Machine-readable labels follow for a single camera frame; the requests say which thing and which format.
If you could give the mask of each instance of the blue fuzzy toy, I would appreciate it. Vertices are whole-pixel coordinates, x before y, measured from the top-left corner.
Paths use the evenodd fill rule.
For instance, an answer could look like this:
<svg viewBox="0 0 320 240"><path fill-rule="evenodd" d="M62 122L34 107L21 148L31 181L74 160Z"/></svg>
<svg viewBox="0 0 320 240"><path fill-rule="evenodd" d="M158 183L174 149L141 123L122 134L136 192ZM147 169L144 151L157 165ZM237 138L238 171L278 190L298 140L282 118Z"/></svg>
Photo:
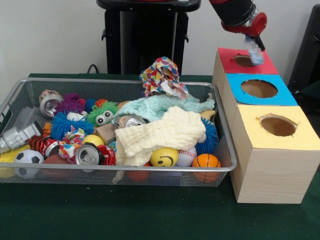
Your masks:
<svg viewBox="0 0 320 240"><path fill-rule="evenodd" d="M218 142L217 130L215 124L205 118L201 118L205 126L206 139L203 143L197 143L195 145L197 155L201 154L213 154L216 144Z"/></svg>
<svg viewBox="0 0 320 240"><path fill-rule="evenodd" d="M87 100L85 101L85 111L86 111L88 114L91 113L91 111L92 111L92 106L95 105L95 103L96 103L96 100L95 100L95 99L92 99L92 98L87 99Z"/></svg>
<svg viewBox="0 0 320 240"><path fill-rule="evenodd" d="M65 134L71 131L71 125L75 129L84 130L85 135L93 134L95 127L92 123L87 121L70 121L67 119L67 112L61 111L54 116L51 122L51 138L62 141Z"/></svg>

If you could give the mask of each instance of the green fuzzy toy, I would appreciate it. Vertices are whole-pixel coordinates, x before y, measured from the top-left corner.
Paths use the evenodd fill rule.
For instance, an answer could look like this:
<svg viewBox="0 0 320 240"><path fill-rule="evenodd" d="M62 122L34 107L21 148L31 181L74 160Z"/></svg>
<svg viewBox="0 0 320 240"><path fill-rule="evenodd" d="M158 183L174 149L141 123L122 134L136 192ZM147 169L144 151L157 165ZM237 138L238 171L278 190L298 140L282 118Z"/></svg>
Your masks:
<svg viewBox="0 0 320 240"><path fill-rule="evenodd" d="M92 112L86 116L86 121L100 127L110 123L117 111L118 107L112 101L106 101L101 107L93 105Z"/></svg>

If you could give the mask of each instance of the cable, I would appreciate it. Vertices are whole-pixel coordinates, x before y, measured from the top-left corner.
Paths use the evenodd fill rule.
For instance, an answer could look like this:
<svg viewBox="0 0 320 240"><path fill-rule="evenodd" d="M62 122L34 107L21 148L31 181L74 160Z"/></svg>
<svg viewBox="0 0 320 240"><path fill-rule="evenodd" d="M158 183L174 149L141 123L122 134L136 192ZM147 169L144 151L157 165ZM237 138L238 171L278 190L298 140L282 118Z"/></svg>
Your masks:
<svg viewBox="0 0 320 240"><path fill-rule="evenodd" d="M86 71L86 73L89 74L92 68L95 69L95 73L97 74L99 73L99 70L95 64L91 64L90 67L88 68L88 71Z"/></svg>

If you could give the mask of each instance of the toy pile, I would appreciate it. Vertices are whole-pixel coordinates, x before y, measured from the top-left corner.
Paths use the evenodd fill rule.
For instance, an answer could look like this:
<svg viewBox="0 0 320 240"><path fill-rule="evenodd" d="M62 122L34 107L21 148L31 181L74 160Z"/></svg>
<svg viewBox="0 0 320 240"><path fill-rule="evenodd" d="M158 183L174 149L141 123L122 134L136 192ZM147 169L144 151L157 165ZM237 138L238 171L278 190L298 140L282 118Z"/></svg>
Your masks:
<svg viewBox="0 0 320 240"><path fill-rule="evenodd" d="M44 128L35 121L3 133L0 162L220 168L212 154L218 142L212 97L200 102L191 96L167 57L158 58L140 79L142 97L125 102L83 99L77 93L62 96L45 89L39 96L40 112L48 119ZM32 179L38 171L5 168L0 177ZM148 178L146 173L127 171L127 176L141 182ZM202 183L218 178L216 172L194 176Z"/></svg>

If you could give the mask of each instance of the white wall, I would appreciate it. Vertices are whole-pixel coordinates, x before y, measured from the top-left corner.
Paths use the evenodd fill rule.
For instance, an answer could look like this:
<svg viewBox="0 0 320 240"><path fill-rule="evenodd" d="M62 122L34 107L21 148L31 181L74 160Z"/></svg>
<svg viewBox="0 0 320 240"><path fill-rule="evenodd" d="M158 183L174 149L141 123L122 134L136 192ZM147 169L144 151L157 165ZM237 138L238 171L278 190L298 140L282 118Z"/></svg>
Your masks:
<svg viewBox="0 0 320 240"><path fill-rule="evenodd" d="M268 15L261 38L287 82L311 9L319 1L255 2ZM183 74L211 75L217 47L244 47L243 36L221 28L208 0L188 15ZM95 0L0 0L0 103L29 73L84 73L92 63L106 72L104 28L104 10Z"/></svg>

